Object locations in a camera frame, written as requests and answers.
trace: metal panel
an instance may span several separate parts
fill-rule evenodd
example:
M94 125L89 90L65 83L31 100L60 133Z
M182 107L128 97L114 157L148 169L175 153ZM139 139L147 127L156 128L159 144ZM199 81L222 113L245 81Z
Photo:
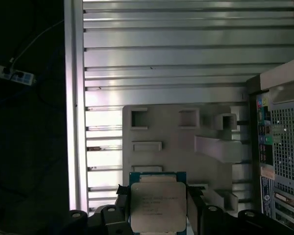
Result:
M242 82L294 59L293 14L291 0L66 0L70 208L106 203L122 183L124 105L243 107ZM244 166L233 167L236 182L249 180Z
M90 171L88 172L88 187L106 188L122 185L122 171Z
M150 4L150 1L113 1L113 2L92 2L93 0L84 0L84 10L120 10L120 9L203 9L208 8L210 10L216 9L247 9L250 8L272 8L274 4L275 8L290 8L294 7L293 3L290 1L189 1L188 4L185 4L185 1L171 1L168 3L166 1L157 1L153 4Z
M84 58L86 67L283 63L294 47L96 49Z
M86 92L86 106L246 101L245 87L145 88Z
M294 45L294 29L215 29L92 31L84 33L85 48L92 47L174 47Z

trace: metal mesh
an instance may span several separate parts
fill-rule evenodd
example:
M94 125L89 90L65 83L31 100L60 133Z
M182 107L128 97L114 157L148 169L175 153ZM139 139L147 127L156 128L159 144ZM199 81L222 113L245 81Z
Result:
M272 111L275 174L294 180L294 108Z
M286 185L283 185L281 183L277 183L276 186L278 187L278 189L280 189L280 190L282 190L284 192L287 192L287 193L289 193L289 194L291 194L291 195L294 196L294 188L289 187L289 186L286 186Z

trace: rectangular slot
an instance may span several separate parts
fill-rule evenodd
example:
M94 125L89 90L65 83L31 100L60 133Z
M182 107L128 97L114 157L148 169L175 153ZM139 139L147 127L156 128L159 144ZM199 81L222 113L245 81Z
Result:
M132 150L134 152L141 152L141 151L148 151L148 152L158 152L162 150L162 143L157 142L151 142L151 141L143 141L138 142L134 141L132 142Z
M274 194L274 196L276 198L276 202L278 202L280 205L284 207L291 208L290 210L294 212L294 199L289 198L287 196L283 196L277 192Z
M136 108L131 110L131 130L147 130L147 108Z
M214 129L216 130L236 130L236 114L219 114L214 118Z
M198 126L198 112L196 110L182 110L179 112L179 127L194 128Z

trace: power cord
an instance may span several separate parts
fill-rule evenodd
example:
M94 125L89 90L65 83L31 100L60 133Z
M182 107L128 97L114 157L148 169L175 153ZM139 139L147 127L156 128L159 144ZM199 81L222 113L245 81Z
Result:
M12 99L15 99L15 98L18 98L19 96L31 91L35 86L37 86L42 80L44 80L46 74L49 72L57 54L59 53L59 50L60 50L61 47L58 47L58 49L52 54L50 60L48 61L48 64L46 66L46 69L44 70L44 72L36 79L36 83L32 86L27 86L25 87L23 90L7 97L7 98L4 98L2 100L0 100L0 106L2 104L4 104L5 102L9 101L9 100L12 100Z
M38 34L28 45L25 47L25 49L16 57L16 58L11 58L10 63L10 70L13 71L15 63L18 61L18 59L36 42L38 38L40 38L44 33L48 32L49 30L53 29L54 27L58 26L59 24L63 23L64 20L61 20L54 25L50 26L49 28L45 29L42 31L40 34Z

